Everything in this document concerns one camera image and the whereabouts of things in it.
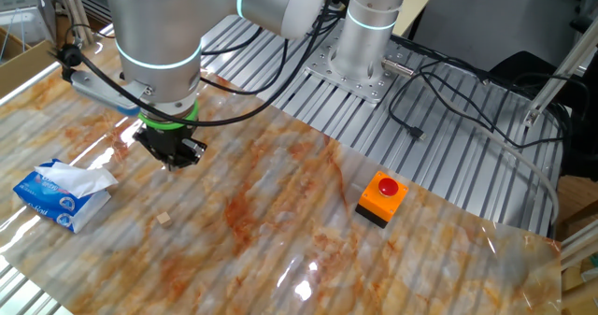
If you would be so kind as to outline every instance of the tissue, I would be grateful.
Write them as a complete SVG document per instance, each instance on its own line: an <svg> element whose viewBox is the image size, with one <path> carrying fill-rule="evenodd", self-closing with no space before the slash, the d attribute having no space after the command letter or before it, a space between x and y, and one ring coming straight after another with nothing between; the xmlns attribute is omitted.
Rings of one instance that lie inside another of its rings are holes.
<svg viewBox="0 0 598 315"><path fill-rule="evenodd" d="M116 183L105 169L84 170L54 159L13 190L39 214L77 233L110 199L106 187Z"/></svg>
<svg viewBox="0 0 598 315"><path fill-rule="evenodd" d="M36 166L36 172L81 198L118 183L104 168L86 170L56 162L52 167Z"/></svg>

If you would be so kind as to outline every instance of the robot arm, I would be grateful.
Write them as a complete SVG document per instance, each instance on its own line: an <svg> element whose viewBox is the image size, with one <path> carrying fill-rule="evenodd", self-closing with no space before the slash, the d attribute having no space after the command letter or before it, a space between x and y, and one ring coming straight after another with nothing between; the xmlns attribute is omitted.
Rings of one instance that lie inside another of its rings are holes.
<svg viewBox="0 0 598 315"><path fill-rule="evenodd" d="M124 89L170 116L196 120L201 77L201 38L238 14L286 38L299 38L316 20L323 0L108 0L121 55ZM138 107L97 76L71 70L75 89L131 115ZM194 128L165 122L141 110L146 128L135 138L169 169L196 164L206 145Z"/></svg>

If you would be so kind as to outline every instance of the orange button housing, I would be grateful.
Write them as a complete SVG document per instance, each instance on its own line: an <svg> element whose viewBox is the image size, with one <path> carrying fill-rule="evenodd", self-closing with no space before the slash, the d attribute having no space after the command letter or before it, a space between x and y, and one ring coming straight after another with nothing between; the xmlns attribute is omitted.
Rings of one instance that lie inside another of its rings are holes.
<svg viewBox="0 0 598 315"><path fill-rule="evenodd" d="M363 191L359 205L390 222L408 192L409 188L405 185L378 171Z"/></svg>

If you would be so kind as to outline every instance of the clear plastic sheet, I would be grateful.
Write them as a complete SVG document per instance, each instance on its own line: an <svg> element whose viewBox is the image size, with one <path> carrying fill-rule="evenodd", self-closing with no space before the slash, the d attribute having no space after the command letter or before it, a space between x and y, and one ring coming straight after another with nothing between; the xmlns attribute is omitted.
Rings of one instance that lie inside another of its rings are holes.
<svg viewBox="0 0 598 315"><path fill-rule="evenodd" d="M93 60L116 79L103 44ZM260 103L202 89L200 119ZM560 313L559 243L473 216L274 107L198 129L206 155L176 173L133 141L139 120L59 71L0 122L0 253L75 314ZM120 182L77 235L11 191L53 157ZM384 230L354 211L378 170L410 188Z"/></svg>

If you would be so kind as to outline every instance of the blue led ring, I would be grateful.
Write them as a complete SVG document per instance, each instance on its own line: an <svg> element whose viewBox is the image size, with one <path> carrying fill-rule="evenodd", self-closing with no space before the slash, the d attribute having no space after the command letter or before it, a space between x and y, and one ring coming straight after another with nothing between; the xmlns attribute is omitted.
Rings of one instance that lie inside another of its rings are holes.
<svg viewBox="0 0 598 315"><path fill-rule="evenodd" d="M131 57L130 55L125 53L124 50L121 49L121 46L119 45L118 40L116 41L116 48L119 50L121 55L124 58L126 58L126 60L128 60L129 62L131 62L133 64L136 64L141 67L149 68L149 69L166 70L166 69L173 69L173 68L181 67L185 64L190 63L202 51L202 43L201 42L199 43L199 47L197 47L197 50L189 58L187 58L183 61L180 61L178 63L174 63L174 64L148 64L148 63L139 62L137 59L134 59L133 57Z"/></svg>
<svg viewBox="0 0 598 315"><path fill-rule="evenodd" d="M367 25L367 24L363 24L363 23L362 23L362 22L360 22L360 21L357 21L357 20L356 20L356 19L353 17L353 15L351 15L350 11L348 11L348 10L347 10L347 14L349 15L349 17L350 17L350 18L351 18L351 19L352 19L352 20L353 20L353 21L354 21L354 22L355 22L357 25L359 25L359 26L361 26L361 27L364 27L364 28L366 28L366 29L369 29L369 30L387 30L387 29L390 29L390 28L394 27L394 25L396 24L396 21L395 21L393 24L391 24L391 25L386 25L386 26L372 26L372 25Z"/></svg>

